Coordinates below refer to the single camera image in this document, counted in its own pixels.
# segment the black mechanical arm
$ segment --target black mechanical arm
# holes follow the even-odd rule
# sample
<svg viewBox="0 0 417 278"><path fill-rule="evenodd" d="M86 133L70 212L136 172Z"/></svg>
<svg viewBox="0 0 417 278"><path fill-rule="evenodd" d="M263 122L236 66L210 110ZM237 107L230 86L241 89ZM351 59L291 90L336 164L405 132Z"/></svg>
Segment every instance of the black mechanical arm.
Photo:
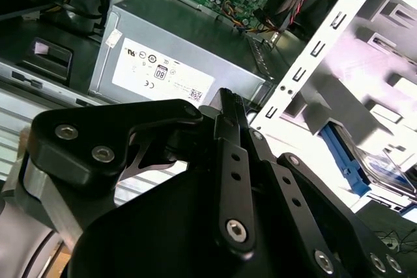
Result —
<svg viewBox="0 0 417 278"><path fill-rule="evenodd" d="M117 182L188 169L116 207ZM408 277L395 255L292 154L278 159L227 89L183 100L48 111L15 190L84 277Z"/></svg>

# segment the slot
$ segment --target slot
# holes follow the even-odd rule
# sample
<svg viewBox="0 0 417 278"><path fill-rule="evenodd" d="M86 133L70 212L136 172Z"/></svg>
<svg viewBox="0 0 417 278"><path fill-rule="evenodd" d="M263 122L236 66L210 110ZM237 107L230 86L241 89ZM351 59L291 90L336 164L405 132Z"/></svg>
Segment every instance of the slot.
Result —
<svg viewBox="0 0 417 278"><path fill-rule="evenodd" d="M34 79L27 79L23 74L17 73L15 71L12 72L12 78L17 79L18 81L28 82L32 87L36 89L42 89L43 87L41 82L35 81Z"/></svg>
<svg viewBox="0 0 417 278"><path fill-rule="evenodd" d="M85 102L84 100L81 99L76 99L76 104L82 106L82 107L93 107L94 105L89 104L88 102Z"/></svg>
<svg viewBox="0 0 417 278"><path fill-rule="evenodd" d="M314 47L313 51L310 53L310 55L312 55L313 57L317 57L325 46L326 46L326 44L321 45L321 41L319 41L317 43L317 45L315 45L315 47Z"/></svg>
<svg viewBox="0 0 417 278"><path fill-rule="evenodd" d="M275 108L275 107L271 107L271 108L269 109L268 113L265 115L265 117L266 117L266 118L272 118L272 117L275 115L275 112L276 112L277 110L278 110L277 108Z"/></svg>
<svg viewBox="0 0 417 278"><path fill-rule="evenodd" d="M293 77L293 81L299 82L300 79L304 76L304 74L306 73L306 70L303 70L302 68L300 68L297 73L294 75Z"/></svg>
<svg viewBox="0 0 417 278"><path fill-rule="evenodd" d="M334 18L332 24L330 24L330 26L333 27L333 29L338 29L339 26L343 23L343 21L345 21L345 18L346 18L346 14L343 14L342 11L339 12L337 16Z"/></svg>

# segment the hole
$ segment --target hole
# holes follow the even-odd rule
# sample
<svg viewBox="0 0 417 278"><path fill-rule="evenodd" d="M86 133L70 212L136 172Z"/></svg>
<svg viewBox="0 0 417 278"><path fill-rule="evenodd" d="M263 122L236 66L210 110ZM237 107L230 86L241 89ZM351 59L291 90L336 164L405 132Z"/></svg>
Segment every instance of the hole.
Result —
<svg viewBox="0 0 417 278"><path fill-rule="evenodd" d="M232 177L233 177L234 180L237 180L238 182L242 179L240 177L240 175L238 173L235 173L235 172L232 173Z"/></svg>
<svg viewBox="0 0 417 278"><path fill-rule="evenodd" d="M295 206L298 206L298 207L301 206L301 202L296 198L293 198L293 203L294 203Z"/></svg>
<svg viewBox="0 0 417 278"><path fill-rule="evenodd" d="M239 157L237 154L232 154L232 158L233 158L235 161L240 161L240 157Z"/></svg>
<svg viewBox="0 0 417 278"><path fill-rule="evenodd" d="M293 81L299 82L301 77L303 77L306 72L307 72L306 70L299 68L297 73L293 77Z"/></svg>
<svg viewBox="0 0 417 278"><path fill-rule="evenodd" d="M97 152L97 154L102 157L102 158L108 158L109 157L109 152L105 151L105 150L99 150Z"/></svg>
<svg viewBox="0 0 417 278"><path fill-rule="evenodd" d="M240 236L242 234L242 229L240 229L240 227L237 224L232 224L232 231L234 234L236 234L237 236Z"/></svg>

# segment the blue plastic clip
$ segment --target blue plastic clip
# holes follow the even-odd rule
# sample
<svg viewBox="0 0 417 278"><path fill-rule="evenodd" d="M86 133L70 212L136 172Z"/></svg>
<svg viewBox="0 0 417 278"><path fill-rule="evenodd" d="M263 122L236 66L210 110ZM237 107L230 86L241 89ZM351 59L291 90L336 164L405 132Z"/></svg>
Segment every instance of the blue plastic clip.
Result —
<svg viewBox="0 0 417 278"><path fill-rule="evenodd" d="M351 160L331 127L326 125L320 131L320 135L323 137L343 177L351 186L352 191L360 197L370 191L371 188L360 177L359 171L361 168L358 161Z"/></svg>

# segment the sticker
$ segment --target sticker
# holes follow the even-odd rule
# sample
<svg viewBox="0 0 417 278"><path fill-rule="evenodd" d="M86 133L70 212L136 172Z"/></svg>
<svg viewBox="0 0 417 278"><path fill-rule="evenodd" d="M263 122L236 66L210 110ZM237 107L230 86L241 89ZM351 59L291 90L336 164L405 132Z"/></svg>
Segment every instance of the sticker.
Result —
<svg viewBox="0 0 417 278"><path fill-rule="evenodd" d="M151 100L179 98L199 107L214 78L125 38L112 83Z"/></svg>
<svg viewBox="0 0 417 278"><path fill-rule="evenodd" d="M122 33L118 29L114 29L109 37L106 40L106 45L110 48L114 48L117 43L119 42L119 39L121 38Z"/></svg>

